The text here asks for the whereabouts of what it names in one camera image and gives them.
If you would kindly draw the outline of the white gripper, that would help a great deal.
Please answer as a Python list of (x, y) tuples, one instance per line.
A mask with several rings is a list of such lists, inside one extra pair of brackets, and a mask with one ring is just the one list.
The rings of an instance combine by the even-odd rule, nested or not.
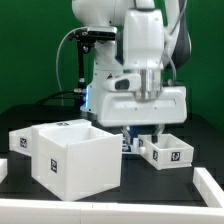
[(122, 133), (126, 140), (131, 138), (129, 126), (159, 124), (152, 136), (152, 142), (157, 143), (164, 124), (186, 120), (186, 88), (183, 86), (164, 87), (157, 99), (138, 101), (134, 92), (140, 89), (140, 75), (134, 73), (107, 78), (103, 89), (98, 121), (105, 127), (124, 126)]

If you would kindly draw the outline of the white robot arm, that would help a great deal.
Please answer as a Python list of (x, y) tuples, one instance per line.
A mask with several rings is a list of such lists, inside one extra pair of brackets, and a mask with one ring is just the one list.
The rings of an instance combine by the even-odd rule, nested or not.
[(93, 78), (84, 112), (104, 127), (164, 126), (186, 120), (186, 88), (163, 84), (162, 71), (186, 62), (191, 51), (184, 11), (187, 0), (72, 0), (84, 25), (84, 49), (95, 48)]

